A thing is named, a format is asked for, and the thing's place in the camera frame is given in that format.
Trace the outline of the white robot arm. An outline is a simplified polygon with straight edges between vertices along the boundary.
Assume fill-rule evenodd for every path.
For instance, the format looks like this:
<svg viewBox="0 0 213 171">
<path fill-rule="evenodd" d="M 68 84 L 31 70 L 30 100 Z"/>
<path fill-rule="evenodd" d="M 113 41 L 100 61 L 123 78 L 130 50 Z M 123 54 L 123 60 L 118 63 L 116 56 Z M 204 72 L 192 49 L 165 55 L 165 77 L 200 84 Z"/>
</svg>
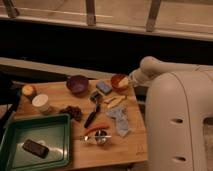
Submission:
<svg viewBox="0 0 213 171">
<path fill-rule="evenodd" d="M 203 127 L 213 117 L 213 65 L 147 56 L 130 80 L 146 88 L 149 171 L 208 171 Z"/>
</svg>

